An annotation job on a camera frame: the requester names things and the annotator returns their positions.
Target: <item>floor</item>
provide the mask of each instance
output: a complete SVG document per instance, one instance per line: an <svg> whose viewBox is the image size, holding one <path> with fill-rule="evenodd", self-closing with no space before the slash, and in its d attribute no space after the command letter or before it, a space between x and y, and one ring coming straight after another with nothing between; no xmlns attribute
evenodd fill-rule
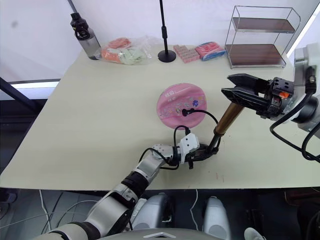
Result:
<svg viewBox="0 0 320 240"><path fill-rule="evenodd" d="M29 123L1 124L0 125L0 167L3 170L13 156L17 146L22 141ZM176 228L195 229L189 209L196 198L196 191L191 190L164 190L147 191L144 195L149 198L159 192L165 192L171 197L174 208L174 225ZM52 211L61 191L43 190L43 199L49 212ZM103 192L63 192L52 217L51 225L54 228L58 219L74 203L83 200L99 200ZM16 221L43 214L38 190L22 189L17 192L17 200L10 205L8 213L0 220L0 227ZM270 240L301 240L297 221L297 208L286 203L284 191L250 190L250 189L201 189L197 204L193 209L194 217L199 225L203 224L203 213L206 200L210 196L218 197L224 204L230 223L233 240L243 240L245 228L253 226L250 213L255 211L261 216L261 230ZM83 221L85 214L94 203L86 202L78 205L67 214L61 224L71 221ZM0 240L27 240L41 234L46 223L45 216L26 220L10 227L0 229Z"/></svg>

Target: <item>wooden shelf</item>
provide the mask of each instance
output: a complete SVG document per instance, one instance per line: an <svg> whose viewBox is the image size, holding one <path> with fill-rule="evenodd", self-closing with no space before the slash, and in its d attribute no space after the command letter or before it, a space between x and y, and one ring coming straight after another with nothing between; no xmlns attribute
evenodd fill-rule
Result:
<svg viewBox="0 0 320 240"><path fill-rule="evenodd" d="M233 17L232 23L237 32L295 33L290 22L281 18Z"/></svg>
<svg viewBox="0 0 320 240"><path fill-rule="evenodd" d="M273 44L227 44L225 49L232 68L286 66Z"/></svg>

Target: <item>table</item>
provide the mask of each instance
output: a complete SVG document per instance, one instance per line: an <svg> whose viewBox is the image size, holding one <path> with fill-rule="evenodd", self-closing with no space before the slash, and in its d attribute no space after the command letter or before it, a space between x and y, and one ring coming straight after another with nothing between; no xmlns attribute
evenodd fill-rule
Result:
<svg viewBox="0 0 320 240"><path fill-rule="evenodd" d="M173 129L157 116L156 103L167 87L201 87L208 111L218 119L229 105L221 88L227 75L293 80L293 67L230 69L226 56L184 64L154 59L147 65L93 61L82 52L49 97L10 164L0 187L51 190L110 190L137 165L144 149L173 144ZM289 188L320 185L320 164L305 160L269 132L272 121L245 109L222 138L217 155L176 171L161 170L148 189ZM210 117L192 129L208 144ZM306 132L293 122L277 130L301 145ZM319 139L308 149L317 153Z"/></svg>

